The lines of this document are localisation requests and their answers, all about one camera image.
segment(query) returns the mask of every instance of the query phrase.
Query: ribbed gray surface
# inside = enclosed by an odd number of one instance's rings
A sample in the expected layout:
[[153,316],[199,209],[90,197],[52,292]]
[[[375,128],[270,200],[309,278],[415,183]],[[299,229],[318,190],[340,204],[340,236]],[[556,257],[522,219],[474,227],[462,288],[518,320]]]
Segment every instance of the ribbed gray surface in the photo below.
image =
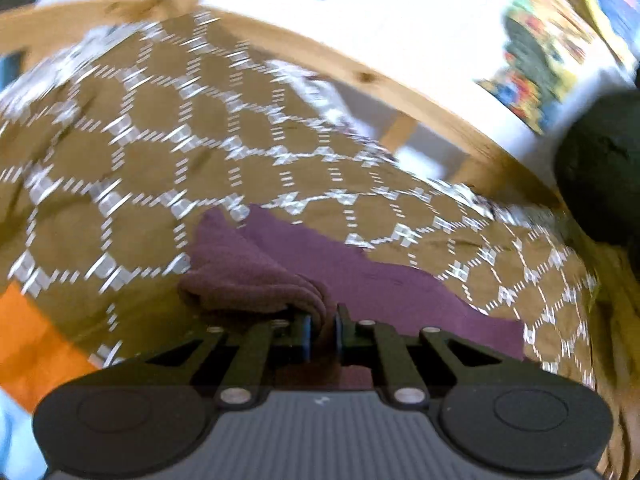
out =
[[[77,480],[56,473],[52,480]],[[226,413],[187,459],[146,480],[498,480],[466,462],[428,419],[375,392],[273,392],[259,408]],[[565,477],[596,480],[590,471]]]

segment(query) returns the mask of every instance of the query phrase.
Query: metal screw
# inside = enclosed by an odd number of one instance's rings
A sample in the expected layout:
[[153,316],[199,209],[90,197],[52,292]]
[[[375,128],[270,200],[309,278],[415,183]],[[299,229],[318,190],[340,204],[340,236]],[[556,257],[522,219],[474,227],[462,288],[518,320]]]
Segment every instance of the metal screw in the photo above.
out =
[[394,399],[402,404],[420,404],[426,397],[418,388],[400,388],[394,393]]
[[251,400],[251,392],[244,388],[226,388],[222,390],[220,399],[227,404],[246,404]]
[[286,319],[274,319],[271,321],[271,327],[273,328],[286,328],[289,326],[289,321]]

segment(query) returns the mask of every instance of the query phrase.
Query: wood knot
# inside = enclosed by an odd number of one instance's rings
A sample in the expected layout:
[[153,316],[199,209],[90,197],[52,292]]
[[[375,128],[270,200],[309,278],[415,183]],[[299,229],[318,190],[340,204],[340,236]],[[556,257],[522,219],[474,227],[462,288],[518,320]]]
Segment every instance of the wood knot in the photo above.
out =
[[376,76],[370,72],[358,72],[356,79],[359,83],[373,83],[376,80]]

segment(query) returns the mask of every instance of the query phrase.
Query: colorful poster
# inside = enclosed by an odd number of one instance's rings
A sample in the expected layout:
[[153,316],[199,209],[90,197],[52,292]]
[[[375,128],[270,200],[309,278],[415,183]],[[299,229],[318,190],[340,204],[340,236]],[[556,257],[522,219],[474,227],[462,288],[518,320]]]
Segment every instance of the colorful poster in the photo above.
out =
[[640,54],[640,0],[597,0],[613,32]]
[[567,0],[513,0],[503,25],[505,65],[476,82],[542,134],[577,82],[596,34]]

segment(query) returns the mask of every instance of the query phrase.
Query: purple towel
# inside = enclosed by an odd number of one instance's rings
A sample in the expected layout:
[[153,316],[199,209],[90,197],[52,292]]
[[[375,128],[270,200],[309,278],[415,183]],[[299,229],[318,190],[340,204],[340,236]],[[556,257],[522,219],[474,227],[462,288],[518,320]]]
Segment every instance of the purple towel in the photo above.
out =
[[260,206],[251,206],[239,229],[219,209],[207,211],[188,251],[191,269],[180,280],[180,293],[204,310],[270,314],[292,305],[312,314],[319,329],[314,363],[281,370],[280,386],[370,387],[368,370],[340,374],[331,355],[335,302],[344,303],[353,319],[386,322],[401,334],[437,326],[523,357],[519,320],[485,316],[423,270],[372,262],[361,249],[278,220]]
[[180,293],[204,310],[274,314],[294,306],[311,314],[318,330],[327,304],[332,310],[321,283],[276,263],[229,226],[219,209],[202,216],[189,255],[191,269],[180,280]]
[[239,230],[290,272],[324,283],[353,319],[386,322],[405,335],[417,335],[423,326],[437,326],[523,358],[521,321],[488,317],[472,309],[428,272],[372,262],[353,246],[329,240],[302,224],[278,220],[256,205]]

